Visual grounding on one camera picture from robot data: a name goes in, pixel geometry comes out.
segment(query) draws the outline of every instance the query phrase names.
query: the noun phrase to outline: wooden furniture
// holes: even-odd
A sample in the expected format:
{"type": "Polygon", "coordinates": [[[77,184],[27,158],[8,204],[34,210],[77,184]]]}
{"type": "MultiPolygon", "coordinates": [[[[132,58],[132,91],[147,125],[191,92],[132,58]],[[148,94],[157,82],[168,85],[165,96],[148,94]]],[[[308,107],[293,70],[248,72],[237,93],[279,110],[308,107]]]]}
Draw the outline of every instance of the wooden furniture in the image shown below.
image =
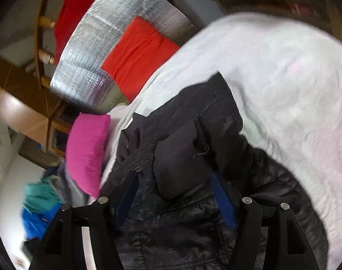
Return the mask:
{"type": "Polygon", "coordinates": [[[58,166],[60,163],[58,155],[40,149],[39,144],[28,137],[24,139],[18,154],[44,169],[58,166]]]}
{"type": "Polygon", "coordinates": [[[38,14],[36,17],[35,37],[34,37],[34,58],[36,67],[36,77],[38,79],[39,89],[49,88],[51,79],[44,73],[44,65],[55,64],[54,57],[43,50],[43,31],[52,30],[56,22],[45,16],[48,0],[41,0],[38,14]]]}
{"type": "Polygon", "coordinates": [[[48,127],[61,99],[38,79],[0,58],[0,118],[13,130],[47,147],[48,127]]]}
{"type": "Polygon", "coordinates": [[[65,157],[66,142],[73,122],[80,114],[75,106],[62,103],[53,114],[48,131],[47,150],[60,157],[65,157]]]}

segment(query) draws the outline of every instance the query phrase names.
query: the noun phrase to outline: black puffer jacket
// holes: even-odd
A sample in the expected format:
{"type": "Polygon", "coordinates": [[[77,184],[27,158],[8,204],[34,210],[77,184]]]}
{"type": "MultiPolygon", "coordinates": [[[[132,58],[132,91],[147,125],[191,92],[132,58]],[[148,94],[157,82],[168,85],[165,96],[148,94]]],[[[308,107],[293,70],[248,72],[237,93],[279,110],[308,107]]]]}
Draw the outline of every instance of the black puffer jacket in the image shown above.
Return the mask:
{"type": "MultiPolygon", "coordinates": [[[[140,174],[126,223],[115,234],[125,269],[224,269],[237,233],[225,225],[210,188],[203,182],[172,200],[163,200],[154,175],[154,150],[191,120],[203,129],[209,159],[243,196],[264,205],[287,202],[301,224],[321,270],[326,269],[325,229],[304,189],[283,166],[252,148],[238,133],[242,119],[220,74],[190,86],[152,112],[134,114],[123,130],[114,168],[101,190],[107,196],[130,170],[140,174]]],[[[255,269],[262,269],[266,231],[262,230],[255,269]]]]}

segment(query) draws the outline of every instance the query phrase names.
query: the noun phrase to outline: wooden cabinet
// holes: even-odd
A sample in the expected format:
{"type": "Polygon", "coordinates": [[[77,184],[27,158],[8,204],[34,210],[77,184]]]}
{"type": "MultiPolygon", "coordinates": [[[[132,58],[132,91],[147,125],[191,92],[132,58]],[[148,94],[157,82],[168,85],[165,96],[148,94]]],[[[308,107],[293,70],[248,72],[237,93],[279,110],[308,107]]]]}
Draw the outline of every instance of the wooden cabinet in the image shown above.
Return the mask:
{"type": "Polygon", "coordinates": [[[73,105],[62,103],[54,113],[48,132],[47,150],[65,157],[68,134],[80,110],[73,105]]]}
{"type": "Polygon", "coordinates": [[[50,119],[61,103],[49,90],[40,90],[37,78],[0,58],[0,118],[12,129],[46,148],[50,119]]]}

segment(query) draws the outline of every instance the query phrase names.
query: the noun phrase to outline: metal screw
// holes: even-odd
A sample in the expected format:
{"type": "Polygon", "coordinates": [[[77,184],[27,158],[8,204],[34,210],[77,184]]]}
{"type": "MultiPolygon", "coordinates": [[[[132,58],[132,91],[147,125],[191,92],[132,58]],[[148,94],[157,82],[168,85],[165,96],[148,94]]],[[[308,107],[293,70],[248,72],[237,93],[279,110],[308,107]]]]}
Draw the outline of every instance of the metal screw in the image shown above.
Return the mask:
{"type": "Polygon", "coordinates": [[[289,204],[287,204],[287,203],[281,203],[280,207],[281,207],[282,209],[284,209],[284,210],[289,210],[289,209],[290,209],[290,206],[289,206],[289,204]]]}
{"type": "Polygon", "coordinates": [[[98,202],[100,204],[105,204],[108,202],[108,198],[107,197],[100,197],[100,198],[98,198],[98,202]]]}
{"type": "Polygon", "coordinates": [[[249,197],[243,197],[242,201],[245,204],[251,204],[253,202],[253,200],[251,198],[249,198],[249,197]]]}
{"type": "Polygon", "coordinates": [[[70,209],[71,208],[71,205],[70,204],[63,204],[62,206],[61,206],[61,210],[62,211],[66,211],[66,210],[68,210],[68,209],[70,209]]]}

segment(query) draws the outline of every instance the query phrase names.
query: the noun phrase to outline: red cushion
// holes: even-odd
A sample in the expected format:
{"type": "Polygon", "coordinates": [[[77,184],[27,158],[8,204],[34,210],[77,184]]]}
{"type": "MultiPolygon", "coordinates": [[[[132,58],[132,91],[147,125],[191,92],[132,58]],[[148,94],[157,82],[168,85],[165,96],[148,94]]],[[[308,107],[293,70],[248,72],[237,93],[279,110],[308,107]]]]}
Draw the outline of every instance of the red cushion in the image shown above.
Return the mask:
{"type": "Polygon", "coordinates": [[[151,24],[136,17],[102,64],[102,69],[131,102],[151,75],[178,49],[178,45],[162,36],[151,24]]]}
{"type": "Polygon", "coordinates": [[[63,5],[54,27],[56,39],[56,61],[70,39],[77,24],[81,21],[86,11],[90,8],[94,0],[63,0],[63,5]]]}

